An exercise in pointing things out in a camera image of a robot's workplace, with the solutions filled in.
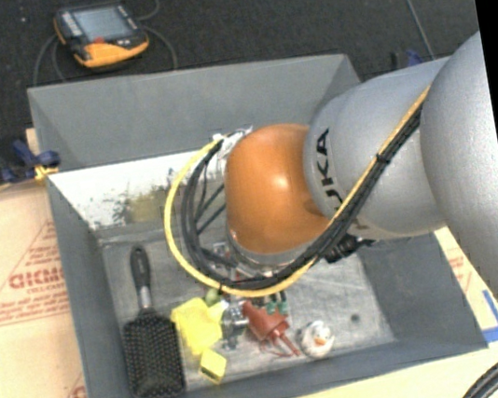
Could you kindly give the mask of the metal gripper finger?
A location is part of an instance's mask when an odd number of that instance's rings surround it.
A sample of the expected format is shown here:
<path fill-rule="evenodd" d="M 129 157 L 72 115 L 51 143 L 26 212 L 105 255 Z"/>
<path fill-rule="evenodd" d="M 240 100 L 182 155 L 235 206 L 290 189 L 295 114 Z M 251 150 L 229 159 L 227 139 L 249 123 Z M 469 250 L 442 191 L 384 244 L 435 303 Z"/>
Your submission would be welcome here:
<path fill-rule="evenodd" d="M 238 305 L 229 306 L 221 317 L 224 339 L 228 344 L 237 343 L 249 323 L 242 308 Z"/>

